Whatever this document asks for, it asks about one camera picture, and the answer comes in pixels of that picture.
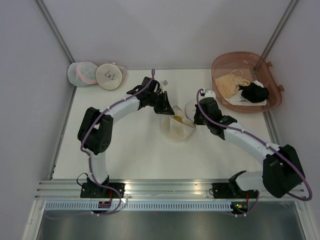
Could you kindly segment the yellow bra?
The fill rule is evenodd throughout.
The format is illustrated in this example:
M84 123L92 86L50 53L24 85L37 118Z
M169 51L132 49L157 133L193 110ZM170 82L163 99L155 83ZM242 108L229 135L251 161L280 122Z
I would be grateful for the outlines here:
M186 118L184 116L180 116L180 115L174 115L172 117L175 121L181 123L181 124L185 124L186 123Z

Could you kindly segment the beige round mesh laundry bag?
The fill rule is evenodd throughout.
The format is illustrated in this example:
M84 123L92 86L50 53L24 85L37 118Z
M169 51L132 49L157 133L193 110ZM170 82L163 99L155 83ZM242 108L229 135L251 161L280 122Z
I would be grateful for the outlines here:
M187 118L185 113L176 105L174 115L184 116L185 124L173 119L174 115L163 115L160 119L160 132L169 141L181 143L187 140L196 129L196 125Z

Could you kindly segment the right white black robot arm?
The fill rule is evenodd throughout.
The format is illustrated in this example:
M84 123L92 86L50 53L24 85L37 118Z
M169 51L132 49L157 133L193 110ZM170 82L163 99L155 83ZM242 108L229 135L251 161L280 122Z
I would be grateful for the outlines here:
M211 134L238 146L261 164L261 171L242 170L229 178L228 187L234 196L266 190L280 199L306 179L294 147L261 140L235 118L223 115L213 97L197 101L193 118L197 126L206 126Z

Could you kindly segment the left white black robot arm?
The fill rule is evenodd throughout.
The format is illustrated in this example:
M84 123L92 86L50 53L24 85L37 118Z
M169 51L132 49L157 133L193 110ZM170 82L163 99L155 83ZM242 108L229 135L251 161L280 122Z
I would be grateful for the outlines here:
M152 107L155 114L172 116L166 81L145 77L140 85L129 90L120 100L104 110L90 107L86 110L77 138L80 151L88 157L89 182L102 189L110 189L106 167L106 150L111 144L114 125L127 115L144 107Z

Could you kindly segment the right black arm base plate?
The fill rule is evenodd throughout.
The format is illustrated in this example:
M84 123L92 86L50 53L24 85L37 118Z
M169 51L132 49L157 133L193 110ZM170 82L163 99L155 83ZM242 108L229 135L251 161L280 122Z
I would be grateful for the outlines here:
M230 177L228 182L213 182L212 192L214 199L256 199L258 196L257 190L241 190L236 179L246 171L240 171Z

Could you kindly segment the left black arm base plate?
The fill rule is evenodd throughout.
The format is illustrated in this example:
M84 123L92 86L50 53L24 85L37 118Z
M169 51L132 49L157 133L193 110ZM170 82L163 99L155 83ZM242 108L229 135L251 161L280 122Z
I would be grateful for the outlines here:
M117 190L124 197L125 183L109 182L109 187ZM103 188L96 185L94 182L85 182L82 184L80 198L82 199L118 199L119 195L112 189Z

